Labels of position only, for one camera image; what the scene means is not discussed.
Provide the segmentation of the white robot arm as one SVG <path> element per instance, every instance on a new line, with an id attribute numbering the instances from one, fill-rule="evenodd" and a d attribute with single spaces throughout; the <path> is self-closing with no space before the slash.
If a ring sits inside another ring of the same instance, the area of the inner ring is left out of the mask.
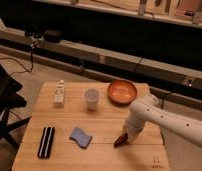
<path id="1" fill-rule="evenodd" d="M 128 140 L 134 140 L 144 129 L 145 122 L 163 127 L 202 148 L 202 122 L 180 116 L 157 107 L 158 99 L 152 94 L 131 102 L 130 114 L 125 119 L 123 133 Z"/>

